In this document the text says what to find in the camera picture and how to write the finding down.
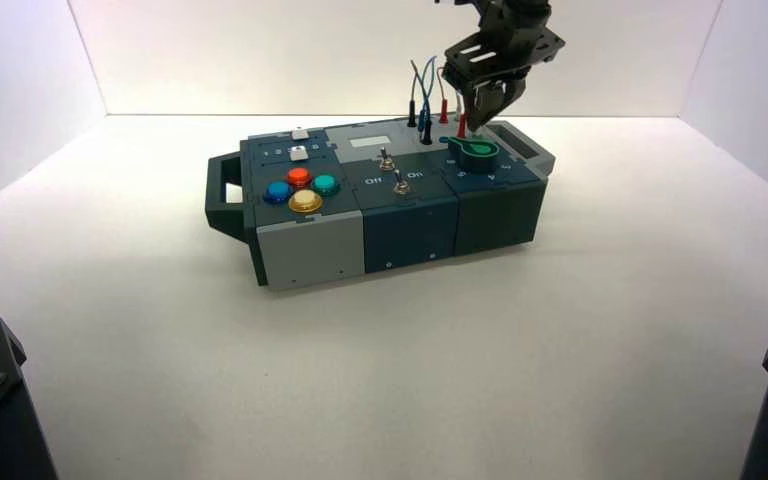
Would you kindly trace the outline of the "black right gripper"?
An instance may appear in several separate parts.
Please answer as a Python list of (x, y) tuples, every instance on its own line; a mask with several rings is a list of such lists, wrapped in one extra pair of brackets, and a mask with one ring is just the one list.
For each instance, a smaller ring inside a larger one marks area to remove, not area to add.
[(463, 90), (468, 129), (478, 130), (517, 101), (525, 91), (527, 71), (553, 61), (564, 46), (559, 35), (537, 26), (481, 30), (446, 49), (442, 77)]

